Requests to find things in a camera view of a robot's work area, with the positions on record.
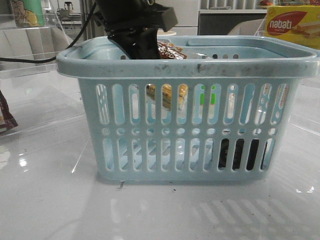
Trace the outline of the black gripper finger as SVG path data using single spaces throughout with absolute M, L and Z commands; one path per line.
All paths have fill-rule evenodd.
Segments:
M 134 27 L 109 31 L 107 38 L 131 60 L 157 60 L 161 58 L 157 33 L 157 27 Z

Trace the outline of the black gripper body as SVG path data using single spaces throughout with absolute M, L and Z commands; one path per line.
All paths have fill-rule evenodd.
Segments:
M 107 31 L 160 28 L 167 32 L 178 24 L 173 7 L 155 0 L 96 0 L 99 20 Z

